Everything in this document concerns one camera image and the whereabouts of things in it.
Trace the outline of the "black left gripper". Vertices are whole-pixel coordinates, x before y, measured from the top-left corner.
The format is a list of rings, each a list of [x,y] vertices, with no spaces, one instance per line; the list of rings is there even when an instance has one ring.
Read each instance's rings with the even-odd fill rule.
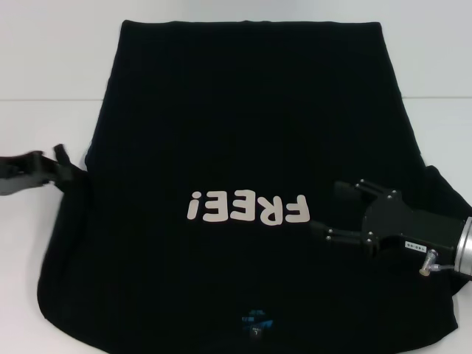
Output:
[[[46,158],[40,151],[20,156],[1,157],[1,196],[22,190],[42,187],[50,181],[54,184],[69,183],[74,179],[70,158],[63,144],[54,146],[56,165],[48,174]]]

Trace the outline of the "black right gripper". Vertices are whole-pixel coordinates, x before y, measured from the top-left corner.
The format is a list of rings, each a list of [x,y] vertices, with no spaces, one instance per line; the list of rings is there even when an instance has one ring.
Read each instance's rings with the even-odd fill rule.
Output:
[[[388,249],[404,248],[411,243],[414,251],[426,253],[433,249],[438,253],[440,263],[454,263],[464,220],[413,209],[403,201],[401,192],[365,179],[354,184],[337,181],[334,195],[342,200],[372,203],[366,208],[360,232],[310,221],[310,230],[317,239],[364,245],[372,255]]]

